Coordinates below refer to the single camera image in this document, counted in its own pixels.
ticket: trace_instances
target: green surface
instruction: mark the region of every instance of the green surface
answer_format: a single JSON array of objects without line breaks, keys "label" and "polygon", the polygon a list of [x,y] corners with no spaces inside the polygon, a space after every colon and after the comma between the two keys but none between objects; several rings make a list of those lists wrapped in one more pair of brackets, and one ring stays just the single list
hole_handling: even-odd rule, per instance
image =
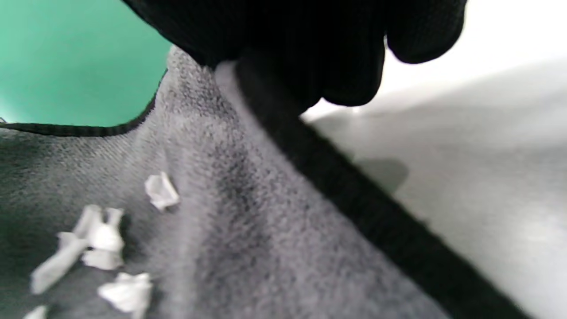
[{"label": "green surface", "polygon": [[120,0],[0,0],[0,117],[124,123],[155,92],[168,48]]}]

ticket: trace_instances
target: gray fabric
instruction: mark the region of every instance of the gray fabric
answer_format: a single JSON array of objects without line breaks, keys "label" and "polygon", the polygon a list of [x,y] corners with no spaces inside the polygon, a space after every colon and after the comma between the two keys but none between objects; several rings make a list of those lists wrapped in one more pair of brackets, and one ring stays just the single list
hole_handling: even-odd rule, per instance
[{"label": "gray fabric", "polygon": [[[128,214],[121,270],[154,278],[148,318],[446,318],[294,170],[239,101],[230,65],[217,73],[224,95],[177,48],[168,69],[128,134],[0,129],[0,317],[40,303],[52,319],[128,317],[96,295],[116,273],[80,263],[29,294],[56,233],[98,204]],[[181,196],[166,213],[143,189],[162,170]]]}]

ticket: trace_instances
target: white debris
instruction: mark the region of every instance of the white debris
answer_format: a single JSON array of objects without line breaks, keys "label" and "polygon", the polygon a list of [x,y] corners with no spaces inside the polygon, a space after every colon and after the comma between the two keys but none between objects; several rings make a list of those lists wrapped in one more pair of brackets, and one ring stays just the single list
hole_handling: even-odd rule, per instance
[{"label": "white debris", "polygon": [[23,319],[45,319],[47,318],[47,306],[39,306],[28,312]]},{"label": "white debris", "polygon": [[122,248],[124,241],[120,236],[121,209],[107,208],[108,222],[103,223],[101,215],[91,219],[87,238],[93,250],[85,251],[82,261],[85,265],[102,270],[115,270],[124,264]]},{"label": "white debris", "polygon": [[83,255],[86,265],[103,270],[114,270],[124,264],[119,225],[124,212],[121,209],[107,208],[108,222],[103,222],[102,209],[97,205],[87,205],[72,233],[58,234],[57,252],[39,265],[31,274],[31,291],[41,294],[57,283],[88,247]]},{"label": "white debris", "polygon": [[103,223],[103,210],[98,205],[87,205],[83,208],[83,213],[73,229],[73,233],[81,239],[88,239],[93,234],[93,230]]},{"label": "white debris", "polygon": [[132,276],[121,272],[113,283],[100,286],[98,294],[116,309],[132,313],[132,319],[143,319],[150,305],[152,286],[148,273]]},{"label": "white debris", "polygon": [[179,194],[166,173],[150,175],[144,183],[146,194],[150,197],[150,202],[158,210],[164,211],[166,207],[179,204]]},{"label": "white debris", "polygon": [[74,233],[59,233],[58,236],[59,249],[55,255],[32,272],[31,290],[35,295],[45,292],[61,279],[88,246],[87,240],[77,238]]}]

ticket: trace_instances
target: black glove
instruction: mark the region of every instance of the black glove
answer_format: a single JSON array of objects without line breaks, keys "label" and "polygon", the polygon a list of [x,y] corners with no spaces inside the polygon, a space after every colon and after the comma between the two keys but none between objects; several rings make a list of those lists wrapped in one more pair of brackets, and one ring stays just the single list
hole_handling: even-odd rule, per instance
[{"label": "black glove", "polygon": [[384,36],[396,57],[444,54],[466,0],[123,0],[201,65],[262,52],[301,105],[369,102],[380,85]]}]

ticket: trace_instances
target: black trim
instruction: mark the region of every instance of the black trim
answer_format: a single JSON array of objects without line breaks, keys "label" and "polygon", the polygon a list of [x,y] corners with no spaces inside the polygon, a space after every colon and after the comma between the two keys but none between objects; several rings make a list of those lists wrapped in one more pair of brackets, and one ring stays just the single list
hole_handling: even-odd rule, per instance
[{"label": "black trim", "polygon": [[380,251],[454,319],[528,318],[470,264],[431,234],[306,126],[277,88],[270,62],[244,56],[236,67],[249,109],[298,171]]},{"label": "black trim", "polygon": [[[158,87],[161,84],[161,81],[163,77],[166,75],[166,73],[167,70],[161,77]],[[136,116],[136,118],[130,120],[127,123],[112,127],[36,124],[36,123],[7,123],[0,125],[0,128],[7,128],[26,133],[33,133],[33,134],[40,134],[47,136],[58,136],[58,137],[107,137],[107,136],[122,135],[136,129],[138,126],[140,126],[140,124],[142,124],[146,120],[148,114],[155,107],[156,94],[154,94],[154,96],[146,105],[146,108],[142,111],[141,114]]]}]

